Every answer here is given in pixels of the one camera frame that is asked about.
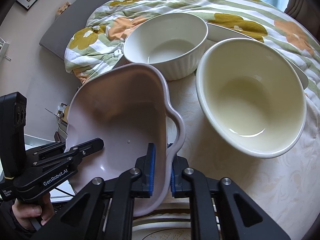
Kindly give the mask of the person's left hand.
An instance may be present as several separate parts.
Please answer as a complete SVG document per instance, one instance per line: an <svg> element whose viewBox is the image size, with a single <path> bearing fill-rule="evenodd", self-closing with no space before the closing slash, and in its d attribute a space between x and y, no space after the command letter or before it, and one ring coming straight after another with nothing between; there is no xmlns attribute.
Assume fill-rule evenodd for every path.
<svg viewBox="0 0 320 240"><path fill-rule="evenodd" d="M15 200L12 211L19 224L26 230L34 230L32 218L41 217L41 225L44 226L55 215L50 201L50 193L47 193L39 201L39 205L25 204Z"/></svg>

